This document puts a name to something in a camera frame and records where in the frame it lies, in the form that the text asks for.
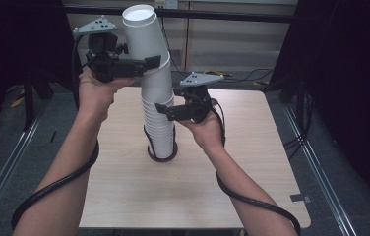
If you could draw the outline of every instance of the aluminum rail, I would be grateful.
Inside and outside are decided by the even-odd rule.
[[[45,110],[48,106],[48,100],[42,104],[40,107],[40,111],[37,115],[37,117],[32,122],[31,126],[22,133],[20,136],[19,141],[17,142],[16,146],[14,147],[12,153],[7,159],[7,162],[5,163],[3,169],[0,172],[0,199],[4,193],[4,190],[10,181],[14,170],[17,168],[17,165],[19,164],[27,146],[29,145],[32,136],[34,135],[38,124],[40,123],[40,119],[45,113]]]
[[[289,105],[284,107],[286,116],[289,119],[290,125],[293,129],[293,132],[296,136],[301,135],[301,131],[299,130],[296,122],[295,113]],[[313,148],[311,147],[310,143],[305,140],[302,146],[304,150],[304,154],[307,157],[308,163],[310,164],[311,170],[316,177],[318,184],[320,185],[321,190],[323,191],[323,195],[329,204],[329,207],[335,217],[337,224],[341,230],[342,235],[344,236],[356,236],[356,232],[354,227],[348,217],[347,212],[345,211],[344,207],[342,206],[338,196],[336,195],[335,190],[333,189],[329,178],[324,172],[320,161],[314,152]]]
[[[93,14],[93,15],[115,15],[121,16],[126,8],[119,7],[97,7],[91,5],[78,4],[10,4],[9,7],[14,7],[16,10],[31,10],[31,11],[54,11],[67,14]],[[184,18],[184,19],[206,19],[206,20],[227,20],[227,21],[242,21],[242,22],[263,22],[263,23],[294,23],[294,22],[310,22],[315,23],[319,19],[306,19],[285,15],[261,15],[261,14],[246,14],[246,13],[229,13],[229,12],[212,12],[212,11],[194,11],[194,10],[172,10],[172,9],[154,9],[159,17],[166,18]]]

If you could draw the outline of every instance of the gray carpet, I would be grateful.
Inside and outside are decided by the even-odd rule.
[[[264,72],[257,72],[251,78],[261,77]],[[244,78],[247,73],[235,73],[234,78]],[[173,83],[183,77],[173,73]],[[73,104],[72,94],[52,85],[55,90],[53,99],[48,102],[44,116],[27,147],[22,160],[8,182],[3,195],[0,198],[0,235],[10,235],[10,220],[15,208],[36,187],[44,173],[47,171],[52,158],[60,148],[71,123],[75,117],[76,109]],[[259,89],[252,82],[242,83],[215,83],[209,85],[211,89]],[[17,143],[21,130],[24,127],[23,104],[17,108],[9,108],[9,104],[15,99],[18,92],[10,92],[4,102],[4,108],[0,114],[0,171],[7,157]],[[43,101],[38,98],[36,107],[40,107]],[[282,142],[292,140],[295,135],[290,128],[283,106],[278,99],[278,92],[267,93],[267,100],[274,115],[275,122]],[[370,188],[350,167],[341,150],[335,146],[331,134],[320,114],[315,111],[312,126],[308,133],[314,151],[326,171],[329,181],[333,185],[341,204],[344,206],[351,219],[357,235],[370,236]],[[294,148],[287,151],[291,155]],[[310,227],[302,230],[302,235],[342,235],[341,230],[333,216],[326,198],[314,176],[311,167],[303,154],[302,149],[291,159],[296,180],[304,197],[311,201],[307,203],[307,209],[312,219]],[[112,229],[80,229],[79,235],[184,235],[184,231],[149,231],[149,230],[112,230]],[[222,231],[221,234],[234,235],[234,231]],[[190,231],[187,235],[221,235],[216,231]]]

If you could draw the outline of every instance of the wooden table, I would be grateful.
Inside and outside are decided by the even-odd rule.
[[[265,96],[259,91],[210,90],[225,114],[225,147],[236,162],[277,201],[310,225],[299,189]],[[183,104],[175,97],[175,104]],[[80,227],[242,228],[216,172],[189,130],[176,124],[176,157],[149,158],[143,132],[140,88],[115,95],[99,134],[100,154],[91,170]]]

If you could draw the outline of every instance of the forearm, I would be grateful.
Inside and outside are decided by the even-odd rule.
[[[100,122],[78,115],[37,191],[84,165],[96,144]],[[52,192],[20,219],[14,235],[75,235],[84,206],[89,171]]]
[[[277,203],[231,158],[223,147],[205,150],[222,182],[233,192],[277,206]],[[274,212],[231,198],[249,235],[296,235],[290,221]]]

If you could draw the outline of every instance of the stack of cups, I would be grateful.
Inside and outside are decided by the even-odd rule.
[[[123,23],[132,59],[161,56],[159,68],[143,75],[142,104],[150,156],[156,161],[167,161],[176,154],[174,125],[166,115],[157,112],[154,104],[173,106],[170,55],[152,6],[136,5],[126,9]]]

